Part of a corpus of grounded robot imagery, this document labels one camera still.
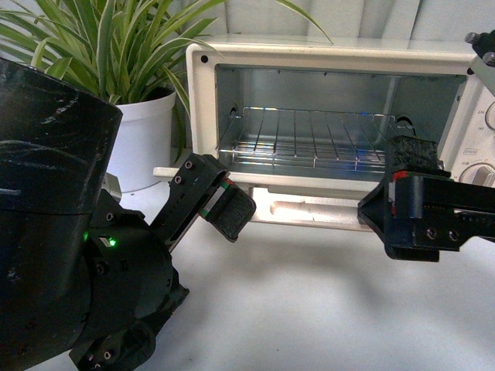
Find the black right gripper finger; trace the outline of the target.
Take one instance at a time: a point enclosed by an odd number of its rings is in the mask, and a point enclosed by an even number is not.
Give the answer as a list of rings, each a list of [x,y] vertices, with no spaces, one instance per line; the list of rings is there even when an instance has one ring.
[[[445,176],[440,165],[438,145],[416,137],[398,135],[387,141],[385,172],[411,171],[421,174]]]

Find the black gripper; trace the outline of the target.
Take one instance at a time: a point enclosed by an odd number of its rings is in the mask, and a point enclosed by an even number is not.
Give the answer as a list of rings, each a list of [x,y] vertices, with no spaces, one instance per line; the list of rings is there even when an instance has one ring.
[[[70,352],[79,370],[133,370],[188,290],[171,252],[197,218],[234,243],[256,203],[210,155],[190,155],[169,184],[169,199],[151,222],[102,192],[87,235],[93,298],[85,333]],[[322,211],[332,227],[344,216],[372,230],[396,260],[437,261],[472,237],[494,238],[494,191],[456,183],[437,165],[388,168],[363,200],[332,200]]]

